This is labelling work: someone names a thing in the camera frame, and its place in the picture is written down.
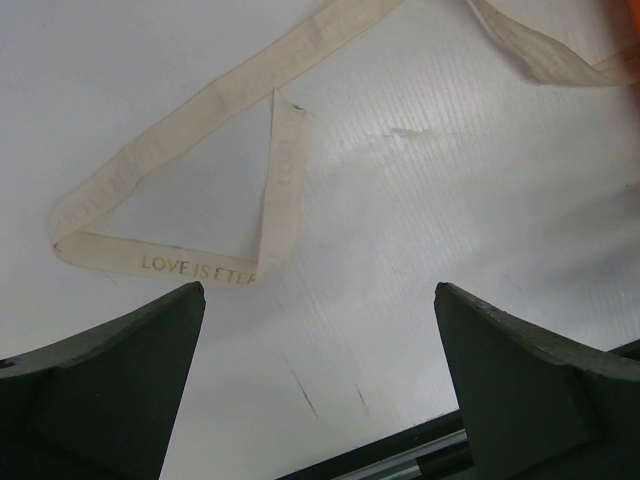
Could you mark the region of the cream printed ribbon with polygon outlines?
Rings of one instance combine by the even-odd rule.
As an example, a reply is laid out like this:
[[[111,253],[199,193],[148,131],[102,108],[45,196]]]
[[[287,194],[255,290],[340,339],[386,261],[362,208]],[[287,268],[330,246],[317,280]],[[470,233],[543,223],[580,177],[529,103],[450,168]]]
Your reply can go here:
[[[343,49],[398,8],[395,1],[335,1],[201,91],[123,146],[52,211],[49,239],[62,261],[88,269],[216,288],[249,285],[291,253],[309,159],[309,114],[281,88]],[[235,116],[271,102],[259,252],[245,260],[183,247],[95,234],[90,226],[117,208],[140,181],[182,157]]]

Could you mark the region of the orange wrapping paper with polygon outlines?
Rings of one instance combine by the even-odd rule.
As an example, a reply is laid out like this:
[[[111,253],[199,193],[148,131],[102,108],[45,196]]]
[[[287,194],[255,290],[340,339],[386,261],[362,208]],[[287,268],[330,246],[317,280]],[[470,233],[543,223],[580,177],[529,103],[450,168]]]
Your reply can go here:
[[[621,22],[628,37],[625,54],[633,64],[639,63],[639,0],[621,2]]]

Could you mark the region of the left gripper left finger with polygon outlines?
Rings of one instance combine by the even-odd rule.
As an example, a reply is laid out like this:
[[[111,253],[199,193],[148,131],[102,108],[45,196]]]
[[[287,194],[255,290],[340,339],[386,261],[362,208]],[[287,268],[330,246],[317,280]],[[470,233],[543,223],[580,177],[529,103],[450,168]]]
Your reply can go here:
[[[159,478],[204,313],[192,282],[3,359],[2,478]]]

